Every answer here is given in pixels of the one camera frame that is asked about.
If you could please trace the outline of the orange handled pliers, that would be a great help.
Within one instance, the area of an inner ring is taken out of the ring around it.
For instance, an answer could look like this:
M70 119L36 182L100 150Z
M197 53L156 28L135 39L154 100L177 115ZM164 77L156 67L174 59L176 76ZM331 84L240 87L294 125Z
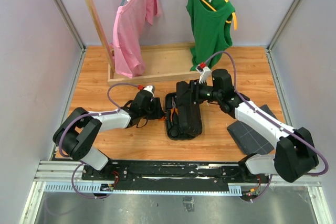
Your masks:
M175 116L178 116L178 109L176 107L175 97L172 97L172 107L170 108L169 115L166 116L166 119L170 120L170 123L174 125Z

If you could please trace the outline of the black plastic tool case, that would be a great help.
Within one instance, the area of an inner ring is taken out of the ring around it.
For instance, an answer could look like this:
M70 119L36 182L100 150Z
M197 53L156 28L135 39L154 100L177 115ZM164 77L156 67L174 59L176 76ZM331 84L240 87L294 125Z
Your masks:
M176 91L168 93L164 101L165 127L167 136L174 141L191 140L201 135L203 127L199 104L191 104L190 82L180 81ZM174 125L166 119L172 107L172 97L175 97L178 116L174 117Z

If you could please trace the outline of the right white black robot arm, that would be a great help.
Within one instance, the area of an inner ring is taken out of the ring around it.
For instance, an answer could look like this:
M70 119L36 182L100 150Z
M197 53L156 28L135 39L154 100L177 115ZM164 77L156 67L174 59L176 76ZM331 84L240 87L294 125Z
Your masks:
M239 161L238 177L242 181L269 174L292 183L317 167L318 155L307 129L294 129L261 110L236 90L227 70L211 71L201 64L196 71L200 78L191 81L192 104L216 102L221 111L250 126L275 149L274 154L253 153Z

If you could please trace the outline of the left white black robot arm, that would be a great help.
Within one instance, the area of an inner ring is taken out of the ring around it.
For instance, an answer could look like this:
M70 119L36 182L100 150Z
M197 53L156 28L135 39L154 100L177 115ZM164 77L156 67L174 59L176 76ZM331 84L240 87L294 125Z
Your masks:
M89 112L76 108L54 133L53 142L74 161L83 162L94 169L100 179L112 175L109 158L93 147L100 132L138 126L141 120L158 120L164 115L159 97L148 89L140 90L133 100L119 110Z

